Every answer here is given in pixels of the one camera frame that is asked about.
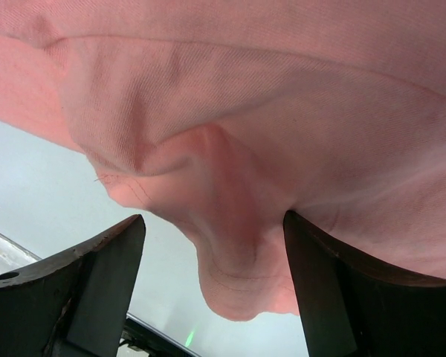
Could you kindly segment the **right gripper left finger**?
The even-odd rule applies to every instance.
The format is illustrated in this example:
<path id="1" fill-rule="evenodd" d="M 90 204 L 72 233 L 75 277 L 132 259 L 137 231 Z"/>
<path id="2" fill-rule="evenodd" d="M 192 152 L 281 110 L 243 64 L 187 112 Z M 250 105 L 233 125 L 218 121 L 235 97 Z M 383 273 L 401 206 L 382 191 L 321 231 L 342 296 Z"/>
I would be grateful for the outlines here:
<path id="1" fill-rule="evenodd" d="M 0 356 L 115 356 L 135 287 L 145 223 L 0 274 Z"/>

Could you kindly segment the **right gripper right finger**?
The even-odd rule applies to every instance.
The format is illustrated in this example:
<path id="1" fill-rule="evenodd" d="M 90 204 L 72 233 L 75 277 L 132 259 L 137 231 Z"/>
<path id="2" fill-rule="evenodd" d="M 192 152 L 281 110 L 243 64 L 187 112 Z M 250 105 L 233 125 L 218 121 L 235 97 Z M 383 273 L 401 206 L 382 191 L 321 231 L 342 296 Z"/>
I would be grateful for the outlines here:
<path id="1" fill-rule="evenodd" d="M 379 260 L 293 211 L 283 230 L 310 356 L 446 356 L 446 279 Z"/>

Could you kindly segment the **pink t-shirt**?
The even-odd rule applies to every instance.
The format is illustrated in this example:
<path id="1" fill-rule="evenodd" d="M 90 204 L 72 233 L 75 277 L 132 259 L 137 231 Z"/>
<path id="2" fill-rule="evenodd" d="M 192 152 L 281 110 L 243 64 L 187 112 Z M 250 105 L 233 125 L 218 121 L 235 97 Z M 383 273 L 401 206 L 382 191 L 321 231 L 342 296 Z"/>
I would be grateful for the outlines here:
<path id="1" fill-rule="evenodd" d="M 446 279 L 446 1 L 0 1 L 0 121 L 177 226 L 223 318 L 297 312 L 289 210 Z"/>

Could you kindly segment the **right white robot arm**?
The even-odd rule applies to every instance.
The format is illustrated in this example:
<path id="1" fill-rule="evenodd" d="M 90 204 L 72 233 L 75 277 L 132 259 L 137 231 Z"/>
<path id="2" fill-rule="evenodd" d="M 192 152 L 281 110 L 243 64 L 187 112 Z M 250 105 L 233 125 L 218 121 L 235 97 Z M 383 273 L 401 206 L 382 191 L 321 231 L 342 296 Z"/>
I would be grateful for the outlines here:
<path id="1" fill-rule="evenodd" d="M 399 268 L 294 212 L 285 247 L 310 356 L 446 356 L 446 279 Z M 190 350 L 126 312 L 146 227 L 133 215 L 0 274 L 0 356 L 151 356 Z"/>

